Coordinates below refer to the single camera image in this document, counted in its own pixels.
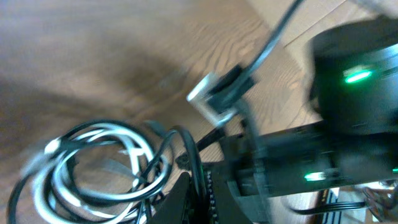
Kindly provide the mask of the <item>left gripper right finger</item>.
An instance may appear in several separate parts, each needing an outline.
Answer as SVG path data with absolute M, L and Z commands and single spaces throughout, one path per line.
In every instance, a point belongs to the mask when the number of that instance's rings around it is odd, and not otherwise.
M 209 223 L 252 224 L 235 202 L 226 182 L 213 170 L 205 172 L 208 192 Z

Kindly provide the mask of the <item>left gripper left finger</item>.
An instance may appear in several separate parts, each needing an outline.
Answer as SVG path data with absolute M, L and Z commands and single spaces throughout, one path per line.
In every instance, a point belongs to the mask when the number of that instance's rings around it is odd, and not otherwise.
M 183 172 L 156 211 L 154 224 L 189 224 L 193 199 L 190 174 Z

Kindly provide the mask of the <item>black usb cable thick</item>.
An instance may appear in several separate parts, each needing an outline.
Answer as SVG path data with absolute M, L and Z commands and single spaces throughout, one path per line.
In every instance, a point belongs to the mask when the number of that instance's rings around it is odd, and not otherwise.
M 100 219 L 100 223 L 141 223 L 151 218 L 155 204 L 170 195 L 163 195 L 162 189 L 168 182 L 172 162 L 164 151 L 172 148 L 172 138 L 179 134 L 184 143 L 191 175 L 188 188 L 192 190 L 192 202 L 202 208 L 206 204 L 207 191 L 199 151 L 192 135 L 180 126 L 164 131 L 152 123 L 152 127 L 162 138 L 158 151 L 140 130 L 126 123 L 113 120 L 99 120 L 84 123 L 59 137 L 58 148 L 51 153 L 52 160 L 39 172 L 34 190 L 34 203 L 37 211 L 49 223 L 90 223 L 75 212 L 71 218 L 61 217 L 50 206 L 48 197 L 55 199 L 71 211 L 80 208 Z M 73 179 L 75 154 L 88 147 L 121 144 L 129 156 L 132 187 L 126 193 L 111 194 L 91 189 L 79 189 Z

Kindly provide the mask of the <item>black usb cable thin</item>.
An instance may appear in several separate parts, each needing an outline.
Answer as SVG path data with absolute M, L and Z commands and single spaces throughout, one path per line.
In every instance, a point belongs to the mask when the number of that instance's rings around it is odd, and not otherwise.
M 98 120 L 88 121 L 85 123 L 99 121 L 99 120 L 112 120 L 112 119 L 98 119 Z M 168 129 L 168 130 L 165 129 L 161 124 L 159 124 L 156 121 L 147 121 L 146 122 L 146 126 L 154 134 L 156 134 L 159 137 L 160 145 L 161 145 L 163 140 L 162 140 L 160 134 L 158 132 L 156 132 L 154 130 L 154 128 L 152 127 L 152 123 L 156 123 L 157 125 L 161 126 L 164 131 L 169 131 L 170 129 Z M 197 145 L 198 151 L 200 150 L 200 148 L 214 143 L 216 140 L 218 140 L 221 137 L 221 135 L 222 135 L 221 131 L 214 130 L 209 135 L 207 135 L 204 139 L 202 139 L 200 142 L 194 141 L 195 144 Z M 47 144 L 45 144 L 45 146 L 43 146 L 34 157 L 32 157 L 29 161 L 27 161 L 26 164 L 24 165 L 24 167 L 21 169 L 21 175 L 10 194 L 10 197 L 9 197 L 9 200 L 7 203 L 7 210 L 6 210 L 6 222 L 7 223 L 16 223 L 17 222 L 17 206 L 19 203 L 21 193 L 27 185 L 29 185 L 31 187 L 33 206 L 34 206 L 36 212 L 39 214 L 39 212 L 37 211 L 37 209 L 35 207 L 35 203 L 34 203 L 34 190 L 38 186 L 38 183 L 35 180 L 36 180 L 39 172 L 42 171 L 43 168 L 46 167 L 46 165 L 49 164 L 49 162 L 52 160 L 51 153 L 58 148 L 59 142 L 57 139 L 59 137 L 57 137 L 57 138 L 49 141 Z M 150 139 L 149 139 L 149 141 L 153 145 L 154 150 L 158 151 L 160 145 L 156 146 L 153 144 L 153 142 Z M 184 147 L 182 138 L 180 137 L 179 134 L 176 134 L 173 136 L 172 145 L 173 145 L 172 148 L 167 148 L 164 151 L 164 156 L 170 162 L 172 162 L 173 166 L 172 166 L 172 171 L 171 171 L 171 175 L 168 179 L 168 182 L 162 189 L 163 195 L 169 194 L 172 187 L 176 183 L 177 179 L 180 177 L 181 173 L 188 172 L 190 175 L 192 173 L 190 170 L 190 167 L 188 165 L 188 157 L 187 157 L 186 149 Z M 124 175 L 127 179 L 126 181 L 128 184 L 127 190 L 125 192 L 113 192 L 113 189 L 119 185 L 119 182 L 115 179 L 97 178 L 95 186 L 91 187 L 91 188 L 86 188 L 76 182 L 75 167 L 78 164 L 79 158 L 86 158 L 90 151 L 92 151 L 92 150 L 101 151 L 102 149 L 104 149 L 106 147 L 118 148 L 126 156 L 127 164 L 123 164 L 118 161 L 114 161 L 112 159 L 101 159 L 99 157 L 95 157 L 94 165 L 90 169 L 90 171 L 92 173 L 96 173 L 98 171 L 98 169 L 104 169 L 104 170 L 111 172 L 115 175 Z M 203 166 L 203 174 L 205 177 L 205 172 L 207 170 L 211 169 L 211 164 L 209 164 L 209 163 L 205 164 L 202 162 L 201 162 L 201 164 Z M 131 163 L 130 163 L 129 156 L 127 155 L 127 152 L 125 151 L 123 145 L 110 144 L 110 145 L 104 145 L 104 146 L 87 147 L 85 149 L 80 150 L 77 154 L 75 154 L 75 166 L 73 168 L 73 179 L 75 181 L 76 186 L 79 189 L 91 189 L 91 190 L 95 190 L 98 192 L 111 193 L 111 194 L 126 193 L 128 190 L 131 189 L 132 181 L 133 181 L 132 175 L 130 175 L 128 173 L 129 169 L 131 169 Z M 165 199 L 163 199 L 162 201 L 155 204 L 155 206 L 151 212 L 150 220 L 143 221 L 141 223 L 154 223 L 154 215 L 155 215 L 156 211 L 159 210 L 160 206 L 162 205 L 162 203 L 164 202 Z M 48 200 L 49 200 L 50 206 L 53 208 L 53 210 L 56 213 L 58 213 L 58 215 L 60 215 L 61 217 L 70 219 L 72 217 L 70 212 L 75 212 L 85 218 L 88 218 L 90 220 L 90 223 L 107 224 L 107 223 L 100 223 L 100 218 L 94 217 L 94 216 L 90 215 L 89 213 L 86 213 L 84 210 L 82 210 L 80 208 L 72 208 L 71 211 L 66 210 L 65 207 L 59 202 L 59 200 L 55 199 L 55 197 L 53 195 L 50 195 L 48 197 Z M 209 206 L 208 195 L 207 195 L 206 204 L 202 208 L 197 207 L 192 202 L 191 210 L 190 210 L 190 223 L 209 223 L 210 219 L 209 219 L 209 214 L 208 214 L 208 206 Z

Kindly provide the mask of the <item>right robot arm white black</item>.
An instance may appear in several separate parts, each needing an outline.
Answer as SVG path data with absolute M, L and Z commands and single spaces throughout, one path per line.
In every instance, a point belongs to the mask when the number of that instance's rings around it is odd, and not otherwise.
M 246 102 L 247 75 L 222 94 L 218 106 L 234 106 L 245 132 L 221 146 L 242 149 L 217 191 L 216 221 L 247 223 L 247 213 L 269 222 L 271 197 L 390 179 L 397 166 L 397 20 L 343 24 L 310 42 L 313 80 L 308 100 L 319 122 L 259 135 Z

